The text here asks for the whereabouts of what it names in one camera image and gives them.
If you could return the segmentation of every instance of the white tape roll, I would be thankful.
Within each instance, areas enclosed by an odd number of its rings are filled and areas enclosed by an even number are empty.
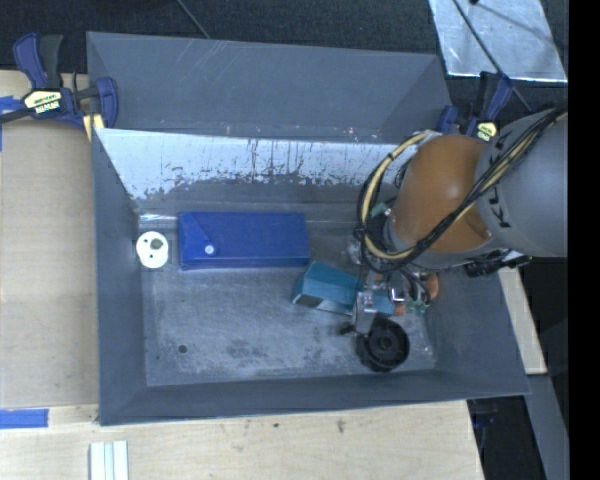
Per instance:
[[[169,259],[169,242],[157,231],[147,231],[136,242],[136,252],[147,268],[160,268]]]

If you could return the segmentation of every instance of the black floor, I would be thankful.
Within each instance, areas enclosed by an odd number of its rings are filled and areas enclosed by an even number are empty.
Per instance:
[[[437,37],[427,0],[183,0],[211,37],[340,48],[437,53]],[[569,69],[569,0],[541,0],[561,55]],[[65,43],[60,69],[86,71],[88,30],[200,37],[175,0],[0,0],[0,68],[14,68],[13,42],[37,31],[61,33]],[[475,79],[449,79],[460,107],[477,95]],[[560,104],[564,86],[516,82],[533,108]],[[512,99],[503,121],[520,117]],[[524,283],[540,333],[566,317],[566,262],[535,261],[523,269]],[[568,424],[568,371],[554,379]],[[521,398],[493,401],[493,423],[486,427],[487,479],[543,479]],[[478,430],[482,440],[482,431]]]

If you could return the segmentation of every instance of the wire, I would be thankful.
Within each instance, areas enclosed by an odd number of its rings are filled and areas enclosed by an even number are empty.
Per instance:
[[[379,183],[381,182],[384,172],[407,147],[420,142],[426,134],[421,133],[410,137],[400,144],[387,158],[385,158],[369,175],[368,180],[363,184],[358,199],[358,220],[359,226],[357,231],[361,241],[361,256],[365,264],[372,270],[379,273],[388,273],[399,270],[405,265],[412,263],[418,256],[424,253],[440,236],[455,222],[461,219],[477,201],[479,197],[484,195],[493,185],[502,179],[505,173],[517,163],[522,155],[535,143],[536,139],[547,128],[563,119],[567,115],[566,111],[553,109],[539,121],[531,124],[522,134],[521,138],[513,144],[499,159],[497,159],[474,183],[471,190],[462,203],[453,212],[444,217],[424,238],[419,240],[415,245],[405,249],[399,253],[389,253],[382,250],[371,239],[368,229],[367,220],[369,217],[369,206],[377,197],[379,191]],[[372,259],[369,259],[366,254],[371,253],[375,256],[380,266],[374,264]]]
[[[203,26],[200,24],[200,22],[196,19],[196,17],[191,13],[191,11],[187,8],[187,6],[184,4],[184,2],[182,0],[176,0],[176,2],[178,2],[178,5],[180,7],[182,7],[182,10],[187,14],[187,16],[189,16],[189,19],[191,21],[193,21],[194,25],[196,27],[198,27],[198,30],[200,30],[200,32],[202,32],[202,35],[206,38],[206,39],[211,39],[211,36],[209,34],[207,34],[207,31],[203,28]]]
[[[498,61],[496,61],[496,59],[493,57],[493,55],[491,55],[491,52],[489,52],[489,50],[487,49],[487,46],[484,44],[484,41],[482,41],[482,38],[478,35],[478,32],[476,31],[476,29],[473,28],[473,25],[469,21],[469,18],[467,17],[467,15],[462,10],[462,7],[460,6],[460,3],[458,2],[458,0],[452,0],[452,1],[453,1],[453,4],[456,6],[456,9],[458,9],[460,16],[462,16],[462,19],[467,24],[469,31],[471,32],[471,34],[473,34],[473,37],[475,37],[476,41],[478,42],[478,45],[480,46],[480,48],[482,48],[482,51],[489,59],[489,62],[491,62],[491,64],[493,64],[493,67],[496,68],[496,70],[498,71],[499,74],[507,76],[506,73],[502,70],[502,67],[500,66],[500,64],[498,64]],[[522,97],[522,94],[520,94],[520,91],[518,91],[518,89],[516,89],[513,86],[512,86],[512,90],[513,90],[513,94],[516,95],[516,98],[518,98],[520,100],[520,103],[522,103],[522,105],[524,105],[524,108],[526,108],[528,112],[532,112],[531,107],[526,102],[526,100]]]

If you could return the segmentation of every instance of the yellow cable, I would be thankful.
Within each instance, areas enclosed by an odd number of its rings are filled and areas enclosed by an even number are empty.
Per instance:
[[[522,155],[528,149],[528,147],[533,143],[533,141],[538,136],[538,134],[545,132],[547,129],[549,129],[551,126],[553,126],[556,122],[558,122],[558,121],[562,120],[564,117],[566,117],[567,114],[568,114],[567,112],[561,114],[560,116],[555,118],[555,120],[552,123],[550,123],[548,126],[543,128],[542,130],[538,130],[536,132],[530,133],[524,139],[522,139],[520,142],[518,142],[518,144],[516,144],[512,149],[507,151],[506,155],[499,160],[499,162],[501,162],[501,165],[496,168],[496,170],[492,173],[492,175],[487,180],[484,181],[484,187],[481,189],[482,192],[483,193],[486,192],[486,190],[488,190],[493,185],[495,185],[502,178],[504,173],[507,171],[507,169],[510,166],[510,163],[506,163],[506,164],[502,163],[502,162],[504,162],[504,160],[515,161],[520,155]],[[360,220],[363,225],[365,224],[365,222],[367,220],[367,216],[369,214],[369,205],[371,203],[372,194],[375,191],[375,187],[378,184],[380,178],[382,177],[382,174],[387,170],[389,165],[400,154],[402,154],[404,152],[405,149],[407,149],[409,146],[412,146],[413,144],[417,144],[422,139],[424,139],[426,135],[427,135],[426,133],[419,133],[417,135],[414,135],[413,137],[410,137],[405,142],[400,144],[394,151],[392,151],[387,156],[387,158],[385,158],[378,165],[374,176],[371,178],[371,181],[369,182],[369,185],[368,185],[367,190],[364,195],[364,199],[362,201],[362,208],[360,211]],[[455,222],[457,222],[459,219],[461,219],[469,211],[469,209],[474,205],[474,203],[475,203],[475,201],[472,202],[471,204],[467,205],[467,207],[464,208],[455,217],[455,219],[449,225],[449,227],[451,227],[451,225],[453,225]],[[382,251],[378,247],[376,247],[376,245],[373,243],[371,238],[369,238],[366,234],[364,235],[364,243],[365,243],[367,249],[369,249],[369,251],[371,251],[371,253],[373,253],[374,256],[377,256],[379,258],[386,259],[386,260],[400,260],[400,259],[406,258],[411,253],[411,251],[413,251],[415,249],[415,246],[413,246],[413,247],[409,247],[408,249],[405,249],[404,251],[401,251],[399,253],[387,253],[385,251]]]

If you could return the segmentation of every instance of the blue box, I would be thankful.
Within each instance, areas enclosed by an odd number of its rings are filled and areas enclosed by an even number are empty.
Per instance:
[[[185,212],[178,232],[182,270],[309,263],[302,213]]]

